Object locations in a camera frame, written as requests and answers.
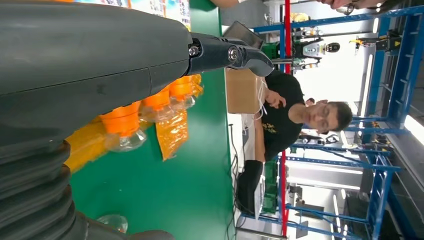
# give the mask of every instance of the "man's hand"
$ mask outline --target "man's hand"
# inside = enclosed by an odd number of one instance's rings
[[[285,107],[287,104],[284,97],[269,89],[266,92],[265,101],[267,101],[271,107],[276,109],[280,107],[280,104],[282,104],[283,107]]]

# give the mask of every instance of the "orange bottle cap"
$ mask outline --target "orange bottle cap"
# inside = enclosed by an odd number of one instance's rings
[[[141,101],[127,106],[120,106],[111,112],[100,115],[101,121],[109,134],[120,134],[121,137],[131,136],[139,128],[139,108]]]

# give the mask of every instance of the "green machine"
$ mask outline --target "green machine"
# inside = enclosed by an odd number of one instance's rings
[[[263,198],[262,211],[267,214],[277,212],[278,199],[278,164],[276,161],[265,163],[265,195]]]

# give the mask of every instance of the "man's arm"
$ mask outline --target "man's arm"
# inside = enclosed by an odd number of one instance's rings
[[[262,120],[254,121],[254,156],[257,161],[265,162],[265,140]]]

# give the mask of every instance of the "green table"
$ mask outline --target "green table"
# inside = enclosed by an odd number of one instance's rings
[[[192,31],[219,35],[219,12],[191,1]],[[130,233],[161,229],[177,240],[223,240],[232,219],[224,71],[202,75],[204,95],[188,110],[189,140],[162,162],[154,127],[126,153],[109,153],[72,176],[76,207],[91,218],[121,214]]]

